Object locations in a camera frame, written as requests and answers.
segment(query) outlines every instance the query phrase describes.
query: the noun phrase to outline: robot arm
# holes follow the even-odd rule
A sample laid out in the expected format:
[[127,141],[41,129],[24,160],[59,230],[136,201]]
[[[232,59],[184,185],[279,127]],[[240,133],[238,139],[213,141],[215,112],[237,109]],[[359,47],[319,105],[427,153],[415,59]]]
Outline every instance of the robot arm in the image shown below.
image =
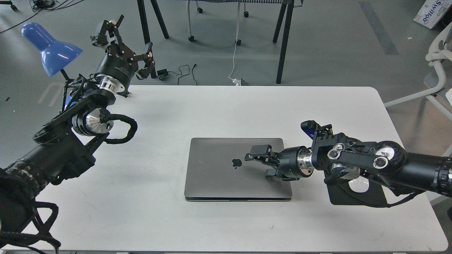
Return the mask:
[[[5,169],[0,169],[0,248],[6,244],[28,247],[39,240],[51,243],[57,250],[61,245],[49,230],[54,223],[58,207],[52,203],[37,202],[36,196],[49,184],[58,185],[65,179],[79,177],[95,163],[93,153],[105,142],[122,144],[131,140],[137,131],[137,123],[130,117],[110,114],[116,94],[127,96],[128,87],[135,73],[147,77],[154,68],[148,52],[137,56],[123,44],[118,33],[119,22],[102,22],[93,37],[93,45],[105,48],[105,57],[92,79],[82,75],[67,79],[62,112],[46,123],[34,136],[37,146]],[[138,61],[146,64],[138,70]],[[114,120],[130,125],[125,138],[108,139]],[[83,144],[76,134],[92,136]],[[39,216],[38,208],[49,208],[52,215],[46,222]],[[38,234],[21,233],[33,222]]]
[[333,134],[331,125],[321,127],[314,121],[301,124],[313,142],[273,152],[270,145],[253,146],[245,160],[271,166],[268,176],[282,180],[309,177],[314,170],[326,173],[327,185],[339,185],[359,176],[388,187],[396,196],[432,191],[452,195],[452,159],[450,157],[407,153],[393,141],[361,142],[343,133]]

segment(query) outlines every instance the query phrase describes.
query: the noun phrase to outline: gray laptop lid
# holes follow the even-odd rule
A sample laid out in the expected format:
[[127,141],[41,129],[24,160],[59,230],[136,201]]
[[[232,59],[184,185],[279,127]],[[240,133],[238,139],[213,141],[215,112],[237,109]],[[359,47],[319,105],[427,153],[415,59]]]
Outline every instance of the gray laptop lid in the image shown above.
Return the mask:
[[267,177],[269,166],[244,161],[254,145],[284,149],[280,138],[192,138],[185,198],[188,201],[290,200],[290,182]]

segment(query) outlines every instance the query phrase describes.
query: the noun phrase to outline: blue lamp shade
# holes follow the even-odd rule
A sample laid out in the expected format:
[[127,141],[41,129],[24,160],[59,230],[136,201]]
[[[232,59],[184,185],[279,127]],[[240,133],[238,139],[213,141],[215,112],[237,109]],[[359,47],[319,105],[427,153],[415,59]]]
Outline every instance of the blue lamp shade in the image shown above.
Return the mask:
[[22,27],[22,36],[41,52],[41,63],[47,76],[52,76],[72,62],[82,50],[70,43],[55,40],[40,24]]

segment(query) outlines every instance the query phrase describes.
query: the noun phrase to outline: white table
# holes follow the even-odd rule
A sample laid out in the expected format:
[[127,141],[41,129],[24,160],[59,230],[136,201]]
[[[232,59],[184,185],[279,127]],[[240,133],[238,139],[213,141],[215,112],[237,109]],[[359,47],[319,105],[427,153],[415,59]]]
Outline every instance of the white table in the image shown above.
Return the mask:
[[[123,145],[37,198],[60,214],[51,229],[67,250],[344,252],[441,251],[447,240],[425,195],[393,208],[330,204],[323,173],[292,182],[290,202],[187,202],[192,137],[280,137],[310,146],[305,120],[362,141],[397,132],[369,87],[131,86],[108,109],[138,122]],[[117,124],[110,137],[123,137]],[[398,201],[386,191],[388,202]],[[46,243],[35,246],[51,249]]]

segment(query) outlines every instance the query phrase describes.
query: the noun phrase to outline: black metal leg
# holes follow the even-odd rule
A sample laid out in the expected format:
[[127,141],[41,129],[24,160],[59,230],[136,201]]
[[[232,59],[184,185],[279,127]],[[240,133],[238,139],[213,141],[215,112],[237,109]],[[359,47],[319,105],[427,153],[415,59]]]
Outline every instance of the black metal leg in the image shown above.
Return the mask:
[[284,12],[286,12],[287,4],[281,4],[281,9],[279,10],[278,22],[276,23],[275,35],[273,35],[273,43],[276,43],[279,36],[279,31],[281,30],[281,25],[283,23]]
[[151,0],[152,7],[154,8],[155,15],[157,16],[157,20],[159,21],[160,28],[162,29],[163,36],[165,39],[168,39],[170,36],[168,35],[168,31],[166,30],[165,22],[163,21],[162,13],[160,12],[159,5],[157,4],[157,0]]
[[[147,25],[147,17],[146,17],[146,9],[144,7],[144,0],[137,0],[138,4],[138,12],[140,13],[140,21],[141,21],[141,29],[143,30],[143,38],[144,44],[148,44],[151,42],[151,37],[149,35],[149,27]],[[155,68],[151,71],[151,78],[155,79],[157,77],[157,73],[155,72]]]
[[286,59],[287,41],[289,40],[290,22],[292,20],[293,3],[289,4],[286,13],[286,22],[284,24],[284,32],[282,34],[281,54],[279,55],[278,74],[276,76],[276,84],[281,83],[283,76],[284,60]]

